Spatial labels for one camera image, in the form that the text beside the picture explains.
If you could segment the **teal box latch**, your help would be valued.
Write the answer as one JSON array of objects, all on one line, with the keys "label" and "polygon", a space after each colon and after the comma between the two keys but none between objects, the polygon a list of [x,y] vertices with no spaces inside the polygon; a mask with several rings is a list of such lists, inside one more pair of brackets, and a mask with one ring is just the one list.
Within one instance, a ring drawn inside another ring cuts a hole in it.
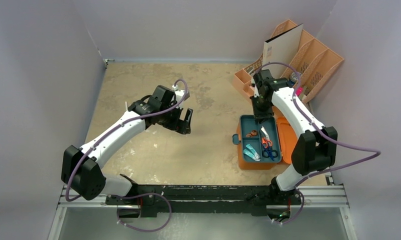
[{"label": "teal box latch", "polygon": [[239,145],[241,143],[241,137],[238,133],[232,135],[232,143],[234,145]]}]

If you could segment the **blue plastic tweezers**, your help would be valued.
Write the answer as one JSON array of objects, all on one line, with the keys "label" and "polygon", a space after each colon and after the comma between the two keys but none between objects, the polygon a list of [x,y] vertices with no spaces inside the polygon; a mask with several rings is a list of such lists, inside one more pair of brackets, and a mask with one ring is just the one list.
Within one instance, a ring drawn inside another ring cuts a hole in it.
[{"label": "blue plastic tweezers", "polygon": [[271,160],[274,160],[275,158],[277,158],[279,156],[277,150],[273,149],[264,149],[262,146],[262,156],[264,158],[270,158]]}]

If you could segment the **black handled bandage scissors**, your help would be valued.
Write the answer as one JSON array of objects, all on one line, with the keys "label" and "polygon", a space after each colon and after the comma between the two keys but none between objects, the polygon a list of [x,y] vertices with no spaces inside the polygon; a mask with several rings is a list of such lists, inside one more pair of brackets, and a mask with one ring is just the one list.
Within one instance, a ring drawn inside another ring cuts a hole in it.
[{"label": "black handled bandage scissors", "polygon": [[260,130],[261,130],[261,132],[263,134],[263,137],[269,141],[270,140],[270,136],[269,136],[266,128],[264,126],[261,126]]}]

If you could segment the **teal plastic tray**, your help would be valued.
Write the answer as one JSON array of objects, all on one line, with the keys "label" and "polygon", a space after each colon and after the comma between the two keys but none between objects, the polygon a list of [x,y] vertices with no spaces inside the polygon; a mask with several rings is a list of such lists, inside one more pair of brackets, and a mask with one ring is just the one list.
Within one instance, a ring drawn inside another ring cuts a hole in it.
[{"label": "teal plastic tray", "polygon": [[[264,126],[268,132],[270,141],[272,142],[272,148],[278,152],[278,157],[276,157],[274,160],[262,156],[262,138],[264,136],[261,132],[261,126]],[[252,131],[257,131],[257,135],[254,137],[247,137],[246,135]],[[240,144],[236,145],[238,152],[238,164],[241,169],[268,170],[271,169],[275,164],[278,164],[282,161],[283,157],[279,143],[277,124],[273,117],[265,122],[257,123],[253,115],[241,115],[236,129],[236,134],[239,134],[241,138]],[[251,158],[244,155],[243,151],[245,145],[247,144],[250,144],[255,148],[255,150],[261,156],[260,161],[253,161]]]}]

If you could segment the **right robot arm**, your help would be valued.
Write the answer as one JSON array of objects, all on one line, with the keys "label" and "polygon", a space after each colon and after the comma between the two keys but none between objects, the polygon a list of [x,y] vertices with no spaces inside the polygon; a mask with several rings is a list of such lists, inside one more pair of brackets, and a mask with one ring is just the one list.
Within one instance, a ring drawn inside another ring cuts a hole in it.
[{"label": "right robot arm", "polygon": [[262,124],[273,117],[272,108],[276,107],[297,137],[291,164],[271,182],[269,197],[280,204],[308,174],[321,172],[335,164],[337,146],[334,141],[338,133],[309,112],[287,79],[273,78],[268,69],[256,72],[252,78],[254,95],[250,99],[256,122]]}]

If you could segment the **orange medicine kit box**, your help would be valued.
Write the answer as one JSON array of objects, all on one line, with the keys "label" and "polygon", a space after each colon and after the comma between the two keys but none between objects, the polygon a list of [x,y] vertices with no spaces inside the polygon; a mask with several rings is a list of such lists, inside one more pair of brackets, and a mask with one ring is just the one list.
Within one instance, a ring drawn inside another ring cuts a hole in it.
[{"label": "orange medicine kit box", "polygon": [[241,115],[232,142],[237,146],[240,169],[270,170],[292,163],[297,136],[283,116],[257,123],[253,115]]}]

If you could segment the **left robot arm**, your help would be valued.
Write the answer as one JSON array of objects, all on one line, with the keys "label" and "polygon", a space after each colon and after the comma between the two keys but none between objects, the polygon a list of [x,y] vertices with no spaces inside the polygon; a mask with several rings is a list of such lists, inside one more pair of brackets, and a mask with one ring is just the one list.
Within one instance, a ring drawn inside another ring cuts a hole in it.
[{"label": "left robot arm", "polygon": [[117,195],[126,205],[133,204],[138,191],[136,183],[124,174],[107,176],[102,169],[108,160],[132,138],[141,134],[152,125],[181,135],[191,133],[193,110],[187,109],[181,119],[183,103],[190,97],[187,87],[180,89],[158,85],[152,94],[127,106],[124,114],[88,143],[80,147],[70,145],[63,154],[61,180],[66,184],[65,198],[68,202],[70,190],[87,201],[98,195]]}]

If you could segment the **teal sachet strip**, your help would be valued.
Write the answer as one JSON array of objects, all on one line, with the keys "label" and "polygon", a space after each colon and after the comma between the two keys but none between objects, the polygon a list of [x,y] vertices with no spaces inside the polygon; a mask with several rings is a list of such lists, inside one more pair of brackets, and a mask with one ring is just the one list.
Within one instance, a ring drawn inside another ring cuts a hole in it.
[{"label": "teal sachet strip", "polygon": [[251,158],[253,161],[255,162],[259,162],[261,160],[260,157],[258,157],[259,155],[256,153],[252,153],[250,150],[248,149],[244,149],[243,150],[243,154],[248,156],[249,158]]},{"label": "teal sachet strip", "polygon": [[247,150],[251,151],[252,153],[258,154],[258,157],[261,159],[261,156],[259,155],[259,153],[255,150],[255,148],[251,144],[245,145],[244,149],[247,149]]}]

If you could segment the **orange handled scissors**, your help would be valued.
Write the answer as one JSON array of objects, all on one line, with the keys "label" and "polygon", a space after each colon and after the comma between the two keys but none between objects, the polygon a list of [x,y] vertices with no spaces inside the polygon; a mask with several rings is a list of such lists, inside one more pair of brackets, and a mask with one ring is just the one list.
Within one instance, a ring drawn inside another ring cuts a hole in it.
[{"label": "orange handled scissors", "polygon": [[264,137],[261,138],[261,144],[264,149],[272,149],[273,143],[270,140],[265,139]]}]

